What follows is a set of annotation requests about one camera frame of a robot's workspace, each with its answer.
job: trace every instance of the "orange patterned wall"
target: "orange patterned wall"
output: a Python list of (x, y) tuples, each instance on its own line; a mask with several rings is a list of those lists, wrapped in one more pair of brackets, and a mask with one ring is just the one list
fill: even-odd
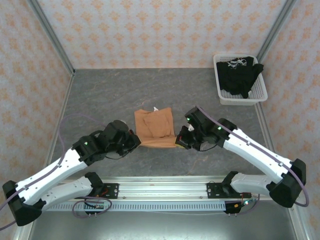
[(320, 236), (320, 1), (296, 3), (268, 52), (263, 109), (276, 150), (307, 163), (309, 224)]
[(207, 68), (257, 55), (285, 0), (39, 0), (76, 69)]
[[(43, 167), (70, 75), (26, 0), (0, 1), (0, 42), (2, 186)], [(1, 227), (12, 220), (8, 207), (0, 212)], [(1, 231), (0, 239), (11, 239), (15, 229)]]

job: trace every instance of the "orange cloth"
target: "orange cloth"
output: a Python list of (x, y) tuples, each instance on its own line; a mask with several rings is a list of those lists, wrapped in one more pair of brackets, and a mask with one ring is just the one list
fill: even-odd
[(150, 148), (175, 148), (176, 136), (171, 107), (159, 111), (134, 112), (136, 135), (141, 146)]

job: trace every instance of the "laundry basket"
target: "laundry basket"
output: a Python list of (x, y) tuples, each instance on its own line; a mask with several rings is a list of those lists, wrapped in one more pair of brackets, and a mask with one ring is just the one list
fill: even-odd
[(230, 92), (227, 92), (225, 90), (220, 89), (217, 63), (218, 62), (227, 62), (227, 61), (231, 61), (235, 58), (245, 58), (245, 57), (252, 57), (253, 64), (258, 63), (258, 60), (255, 56), (247, 55), (247, 54), (216, 54), (213, 56), (216, 87), (218, 90), (220, 103), (222, 105), (249, 106), (249, 105), (254, 105), (258, 102), (264, 102), (268, 99), (266, 85), (265, 85), (264, 78), (262, 77), (261, 73), (258, 75), (256, 81), (254, 82), (254, 84), (251, 88), (251, 92), (249, 92), (248, 98), (243, 98), (241, 94), (231, 95)]

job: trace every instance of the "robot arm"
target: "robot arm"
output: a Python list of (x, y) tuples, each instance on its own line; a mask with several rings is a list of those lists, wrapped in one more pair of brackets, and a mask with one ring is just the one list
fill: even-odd
[(6, 182), (2, 186), (6, 198), (16, 195), (8, 205), (17, 225), (24, 226), (34, 221), (43, 210), (57, 203), (74, 197), (99, 195), (102, 181), (93, 173), (87, 173), (73, 183), (56, 185), (72, 174), (103, 160), (108, 153), (124, 157), (140, 143), (139, 138), (124, 122), (115, 120), (103, 131), (81, 137), (65, 153), (63, 159), (59, 158), (35, 175), (18, 183), (11, 180)]
[(219, 119), (218, 124), (214, 123), (198, 107), (187, 112), (185, 118), (192, 127), (182, 127), (176, 138), (177, 145), (200, 151), (201, 144), (204, 142), (215, 144), (240, 155), (266, 174), (266, 176), (244, 175), (232, 171), (222, 182), (222, 189), (218, 191), (230, 195), (234, 192), (269, 195), (283, 207), (292, 207), (302, 188), (288, 169), (292, 170), (305, 185), (306, 164), (303, 161), (300, 159), (290, 161), (275, 154), (252, 140), (235, 124), (224, 118)]

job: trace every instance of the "black cloth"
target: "black cloth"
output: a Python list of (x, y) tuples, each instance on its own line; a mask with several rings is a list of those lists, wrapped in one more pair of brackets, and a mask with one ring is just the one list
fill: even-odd
[(258, 75), (263, 71), (262, 64), (254, 65), (253, 57), (239, 57), (231, 61), (217, 62), (216, 68), (221, 90), (231, 95), (241, 94), (244, 99), (254, 85)]

